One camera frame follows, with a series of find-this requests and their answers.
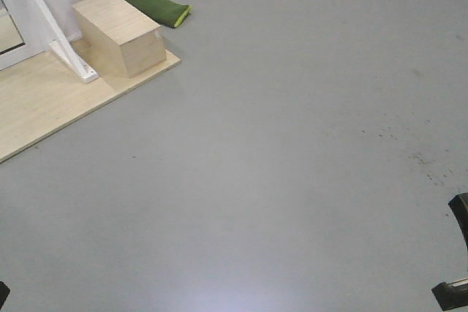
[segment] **floor stain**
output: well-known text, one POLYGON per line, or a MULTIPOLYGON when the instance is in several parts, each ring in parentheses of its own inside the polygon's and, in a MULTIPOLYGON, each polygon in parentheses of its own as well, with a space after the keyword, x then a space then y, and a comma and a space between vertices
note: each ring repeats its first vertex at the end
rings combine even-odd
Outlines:
POLYGON ((426 76, 419 69, 412 69, 411 72, 414 73, 415 76, 419 78, 424 78, 426 76))

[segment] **wooden platform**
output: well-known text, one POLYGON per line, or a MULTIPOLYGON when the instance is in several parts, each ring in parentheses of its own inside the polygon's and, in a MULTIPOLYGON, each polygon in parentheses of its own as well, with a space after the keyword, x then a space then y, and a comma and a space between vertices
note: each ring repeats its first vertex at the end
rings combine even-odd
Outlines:
POLYGON ((85 84, 53 54, 41 53, 0 71, 0 162, 167 71, 167 60, 125 78, 83 39, 73 47, 100 74, 85 84))

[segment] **wooden block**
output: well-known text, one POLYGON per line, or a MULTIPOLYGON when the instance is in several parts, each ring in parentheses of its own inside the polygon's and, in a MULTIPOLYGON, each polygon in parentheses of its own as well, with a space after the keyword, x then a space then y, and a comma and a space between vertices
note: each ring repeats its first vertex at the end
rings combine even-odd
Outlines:
POLYGON ((161 26, 124 0, 83 0, 73 5, 84 38, 125 77, 166 59, 161 26))

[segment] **mirror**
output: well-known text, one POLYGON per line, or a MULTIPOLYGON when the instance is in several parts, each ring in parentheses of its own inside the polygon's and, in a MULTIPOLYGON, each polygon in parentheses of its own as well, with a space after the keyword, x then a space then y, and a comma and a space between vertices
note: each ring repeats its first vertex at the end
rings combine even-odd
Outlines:
POLYGON ((4 2, 0 0, 0 55, 22 45, 24 45, 23 38, 4 2))

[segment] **green fabric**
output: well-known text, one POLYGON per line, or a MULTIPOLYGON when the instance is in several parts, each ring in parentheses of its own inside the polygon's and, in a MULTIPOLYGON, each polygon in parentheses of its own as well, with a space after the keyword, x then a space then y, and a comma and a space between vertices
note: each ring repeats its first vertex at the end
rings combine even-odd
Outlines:
POLYGON ((177 28, 184 22, 192 7, 171 0, 126 0, 157 23, 177 28))

